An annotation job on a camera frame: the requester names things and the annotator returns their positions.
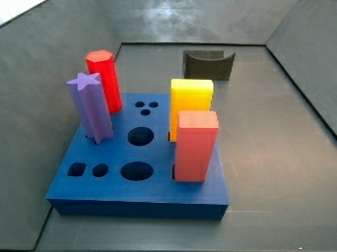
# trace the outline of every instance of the blue foam block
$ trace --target blue foam block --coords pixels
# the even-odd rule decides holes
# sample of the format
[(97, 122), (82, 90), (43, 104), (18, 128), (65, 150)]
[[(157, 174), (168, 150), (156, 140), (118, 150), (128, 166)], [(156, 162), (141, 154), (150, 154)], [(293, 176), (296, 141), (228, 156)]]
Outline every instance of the blue foam block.
[(95, 145), (79, 126), (46, 198), (63, 215), (221, 220), (229, 196), (218, 144), (206, 182), (176, 182), (169, 94), (124, 100), (114, 139)]

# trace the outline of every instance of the round hole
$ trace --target round hole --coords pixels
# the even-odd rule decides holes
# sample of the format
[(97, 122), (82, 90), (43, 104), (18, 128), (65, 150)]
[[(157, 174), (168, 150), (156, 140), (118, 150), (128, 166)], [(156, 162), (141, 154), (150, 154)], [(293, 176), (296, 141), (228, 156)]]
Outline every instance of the round hole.
[(149, 109), (142, 109), (141, 115), (149, 115), (152, 111)]
[(98, 164), (93, 169), (93, 175), (95, 177), (103, 177), (109, 173), (109, 166), (103, 163)]
[(148, 179), (153, 175), (153, 166), (142, 161), (128, 163), (122, 167), (122, 176), (128, 180), (140, 181)]
[(146, 146), (154, 139), (153, 131), (146, 127), (137, 127), (128, 133), (128, 140), (136, 146)]
[(138, 101), (136, 104), (134, 104), (137, 107), (144, 107), (145, 106), (145, 103), (142, 101)]
[(152, 103), (149, 104), (149, 106), (150, 106), (150, 107), (157, 107), (157, 106), (158, 106), (158, 102), (156, 102), (156, 101), (152, 102)]
[(87, 167), (87, 164), (83, 162), (71, 163), (67, 175), (71, 177), (81, 177), (85, 173), (86, 167)]

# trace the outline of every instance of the gray floor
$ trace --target gray floor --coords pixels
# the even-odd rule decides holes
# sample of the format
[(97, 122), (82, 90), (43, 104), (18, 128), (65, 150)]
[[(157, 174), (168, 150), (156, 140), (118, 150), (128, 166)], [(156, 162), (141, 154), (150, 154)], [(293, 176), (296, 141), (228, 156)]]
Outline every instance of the gray floor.
[(224, 220), (53, 211), (39, 250), (337, 250), (337, 143), (265, 47), (124, 45), (124, 92), (168, 93), (185, 49), (237, 53), (213, 98), (232, 199)]

